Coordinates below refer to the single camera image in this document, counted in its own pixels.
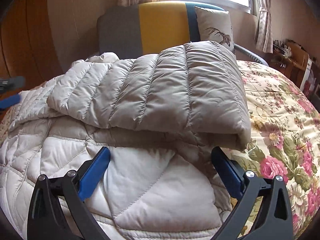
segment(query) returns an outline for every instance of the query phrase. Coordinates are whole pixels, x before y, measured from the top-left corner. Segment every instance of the yellow headboard panel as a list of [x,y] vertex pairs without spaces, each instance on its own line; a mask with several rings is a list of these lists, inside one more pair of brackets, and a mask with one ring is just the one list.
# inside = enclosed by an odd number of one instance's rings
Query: yellow headboard panel
[[143,54],[190,42],[187,8],[184,2],[154,2],[139,5]]

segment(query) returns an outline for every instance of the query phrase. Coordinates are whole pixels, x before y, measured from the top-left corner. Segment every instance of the upholstered headboard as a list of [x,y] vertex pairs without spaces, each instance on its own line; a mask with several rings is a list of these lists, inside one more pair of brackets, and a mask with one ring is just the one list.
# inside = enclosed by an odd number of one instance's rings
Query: upholstered headboard
[[[108,9],[97,21],[100,54],[114,52],[120,59],[137,58],[190,41],[200,41],[194,6],[223,10],[211,4],[184,1]],[[268,65],[259,56],[236,44],[235,49],[258,63]]]

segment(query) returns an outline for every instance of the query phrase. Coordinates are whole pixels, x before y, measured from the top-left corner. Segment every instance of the pillow with plant print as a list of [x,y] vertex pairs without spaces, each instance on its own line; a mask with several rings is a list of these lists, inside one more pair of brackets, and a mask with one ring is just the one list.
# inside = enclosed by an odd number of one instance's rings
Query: pillow with plant print
[[201,41],[216,41],[234,53],[230,14],[195,6]]

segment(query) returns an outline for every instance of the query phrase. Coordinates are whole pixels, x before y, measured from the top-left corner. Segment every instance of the teal headboard stripe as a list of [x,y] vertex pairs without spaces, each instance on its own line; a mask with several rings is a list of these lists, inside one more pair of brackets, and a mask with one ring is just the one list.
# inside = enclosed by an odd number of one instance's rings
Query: teal headboard stripe
[[207,9],[214,9],[219,11],[224,11],[224,9],[215,5],[207,4],[207,3],[199,3],[199,2],[185,2],[185,3],[187,8],[187,15],[188,15],[190,41],[191,42],[200,41],[197,15],[196,15],[196,10],[194,6],[207,8]]

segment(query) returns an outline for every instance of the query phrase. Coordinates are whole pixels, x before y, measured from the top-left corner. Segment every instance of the folded down jacket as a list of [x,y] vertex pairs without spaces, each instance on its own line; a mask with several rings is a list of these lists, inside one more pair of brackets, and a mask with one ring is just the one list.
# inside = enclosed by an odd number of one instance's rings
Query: folded down jacket
[[187,43],[138,59],[80,62],[55,86],[48,106],[99,127],[208,133],[243,150],[251,125],[236,59],[218,43]]
[[250,122],[236,60],[218,43],[105,53],[21,96],[0,149],[0,206],[24,239],[37,177],[77,170],[101,146],[111,162],[86,204],[111,239],[210,239],[230,214],[210,152],[244,148]]

